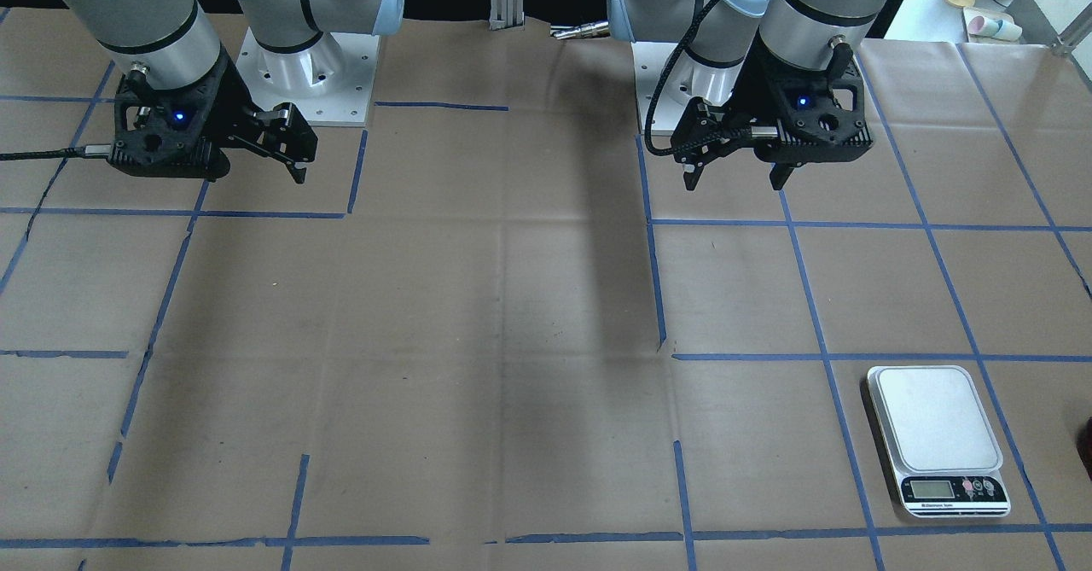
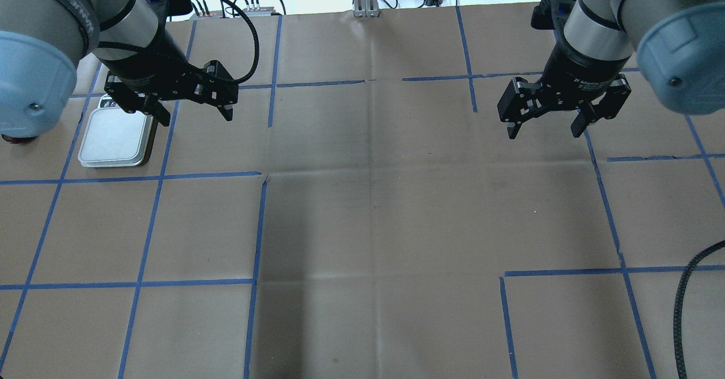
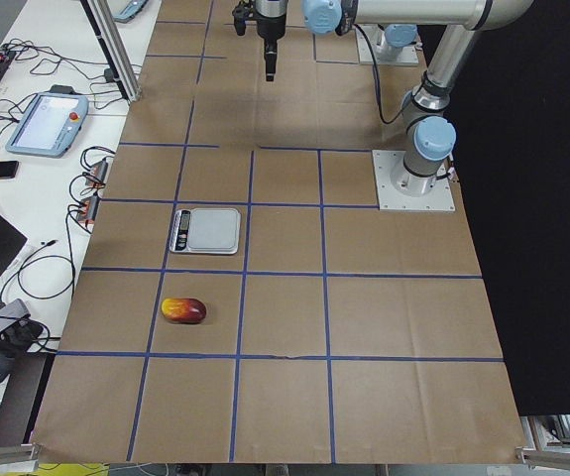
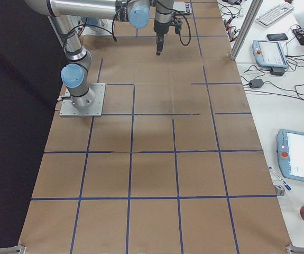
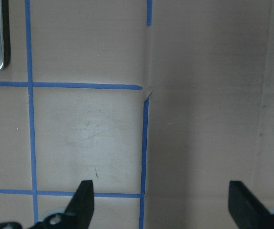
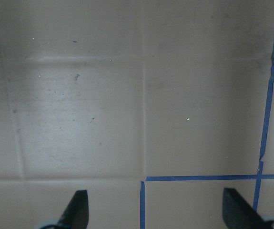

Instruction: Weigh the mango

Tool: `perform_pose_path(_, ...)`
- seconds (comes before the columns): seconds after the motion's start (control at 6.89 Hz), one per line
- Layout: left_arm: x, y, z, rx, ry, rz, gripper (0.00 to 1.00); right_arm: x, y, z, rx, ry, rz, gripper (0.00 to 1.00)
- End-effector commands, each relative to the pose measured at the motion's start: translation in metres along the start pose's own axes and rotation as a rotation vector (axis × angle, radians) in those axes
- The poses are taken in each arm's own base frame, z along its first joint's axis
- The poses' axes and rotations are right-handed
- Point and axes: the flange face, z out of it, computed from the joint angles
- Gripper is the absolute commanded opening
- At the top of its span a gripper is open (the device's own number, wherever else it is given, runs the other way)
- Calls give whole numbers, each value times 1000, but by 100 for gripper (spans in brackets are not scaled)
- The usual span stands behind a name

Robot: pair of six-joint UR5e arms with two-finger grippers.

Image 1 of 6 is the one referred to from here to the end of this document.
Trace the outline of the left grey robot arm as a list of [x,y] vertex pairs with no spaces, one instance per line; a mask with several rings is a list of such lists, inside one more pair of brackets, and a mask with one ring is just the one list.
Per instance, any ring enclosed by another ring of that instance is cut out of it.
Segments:
[[648,100],[682,104],[669,155],[695,190],[715,160],[749,148],[783,189],[807,164],[857,160],[873,139],[857,47],[888,0],[607,0],[612,37],[670,44]]

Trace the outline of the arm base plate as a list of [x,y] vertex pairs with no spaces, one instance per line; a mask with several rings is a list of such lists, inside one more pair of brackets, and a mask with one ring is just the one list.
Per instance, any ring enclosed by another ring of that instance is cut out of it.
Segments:
[[310,49],[273,53],[247,31],[235,66],[261,108],[290,102],[309,124],[364,128],[382,39],[327,33]]
[[[674,47],[674,44],[655,41],[631,44],[640,126],[645,124],[653,92]],[[741,64],[727,68],[702,66],[682,53],[672,68],[666,85],[660,92],[658,107],[653,116],[652,135],[669,136],[691,97],[701,97],[714,107],[721,107],[729,99],[740,71]]]

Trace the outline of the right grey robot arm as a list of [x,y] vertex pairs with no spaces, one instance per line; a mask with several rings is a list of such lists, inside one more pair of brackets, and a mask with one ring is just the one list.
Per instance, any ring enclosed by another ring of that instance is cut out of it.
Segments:
[[63,0],[120,72],[114,135],[60,151],[106,160],[136,178],[213,182],[227,148],[277,160],[302,185],[317,134],[297,107],[347,79],[340,34],[390,37],[405,0],[238,0],[258,46],[261,78],[281,94],[254,102],[199,0]]

